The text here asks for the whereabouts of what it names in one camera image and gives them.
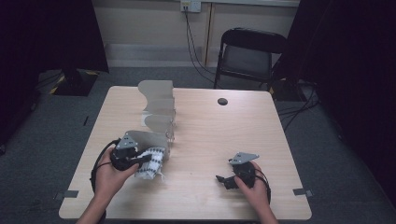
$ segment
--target person's right hand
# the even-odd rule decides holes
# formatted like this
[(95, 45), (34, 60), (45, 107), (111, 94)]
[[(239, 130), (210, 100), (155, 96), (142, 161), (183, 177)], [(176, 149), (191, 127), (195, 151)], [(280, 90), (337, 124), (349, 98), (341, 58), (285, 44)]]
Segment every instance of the person's right hand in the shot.
[[(251, 163), (256, 169), (256, 175), (263, 177), (260, 166), (254, 161), (251, 161)], [(254, 181), (254, 186), (251, 189), (238, 176), (235, 176), (234, 180), (238, 188), (241, 189), (242, 193), (247, 198), (247, 201), (256, 211), (261, 223), (277, 223), (276, 217), (271, 210), (270, 204), (268, 203), (267, 187), (265, 187), (262, 180), (256, 178)]]

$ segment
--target table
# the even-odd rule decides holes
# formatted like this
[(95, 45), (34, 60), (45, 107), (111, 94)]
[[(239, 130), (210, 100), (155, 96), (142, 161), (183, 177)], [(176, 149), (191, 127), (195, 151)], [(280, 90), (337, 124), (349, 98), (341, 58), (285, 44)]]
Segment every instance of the table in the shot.
[[(215, 178), (233, 175), (228, 159), (238, 151), (260, 155), (255, 162), (269, 180), (278, 219), (311, 217), (305, 195), (293, 194), (302, 183), (268, 92), (175, 88), (174, 96), (177, 126), (164, 180), (130, 177), (107, 208), (108, 219), (256, 219), (239, 189), (227, 190)], [(60, 217), (77, 219), (88, 205), (91, 169), (108, 142), (126, 131), (149, 131), (141, 126), (146, 103), (136, 87), (110, 88), (69, 186), (78, 196), (64, 199)]]

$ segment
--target black chair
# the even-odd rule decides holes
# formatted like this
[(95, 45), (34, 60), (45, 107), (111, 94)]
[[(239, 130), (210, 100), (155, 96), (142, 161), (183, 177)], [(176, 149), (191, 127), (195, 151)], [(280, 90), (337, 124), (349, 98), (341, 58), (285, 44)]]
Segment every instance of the black chair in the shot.
[(260, 87), (267, 83), (269, 91), (273, 83), (272, 53), (282, 53), (285, 46), (283, 35), (248, 28), (226, 31), (221, 37), (213, 89), (224, 75), (260, 81)]

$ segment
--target hand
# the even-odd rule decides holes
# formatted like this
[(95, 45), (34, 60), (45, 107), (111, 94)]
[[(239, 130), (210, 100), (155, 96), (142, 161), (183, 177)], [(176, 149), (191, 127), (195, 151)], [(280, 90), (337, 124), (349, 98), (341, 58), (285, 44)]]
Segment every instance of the hand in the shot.
[(126, 179), (133, 175), (139, 168), (139, 164), (135, 164), (125, 171), (119, 171), (114, 168), (110, 160), (110, 154), (113, 149), (114, 147), (110, 147), (106, 150), (102, 159), (98, 162), (98, 167), (100, 167), (96, 171), (95, 196), (106, 199), (112, 199), (122, 188)]
[[(256, 169), (256, 175), (263, 177), (260, 166), (254, 161), (251, 161), (251, 163)], [(241, 189), (242, 193), (247, 198), (247, 201), (258, 214), (261, 223), (277, 223), (276, 217), (268, 203), (267, 187), (265, 187), (264, 183), (259, 178), (256, 178), (253, 188), (250, 189), (238, 176), (236, 176), (234, 180), (238, 188)]]

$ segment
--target power outlet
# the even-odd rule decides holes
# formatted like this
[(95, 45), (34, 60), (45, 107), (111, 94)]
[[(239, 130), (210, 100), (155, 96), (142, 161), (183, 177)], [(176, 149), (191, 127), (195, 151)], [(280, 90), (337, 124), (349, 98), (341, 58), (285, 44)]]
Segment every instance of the power outlet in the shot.
[(180, 11), (201, 12), (201, 2), (198, 1), (180, 1)]

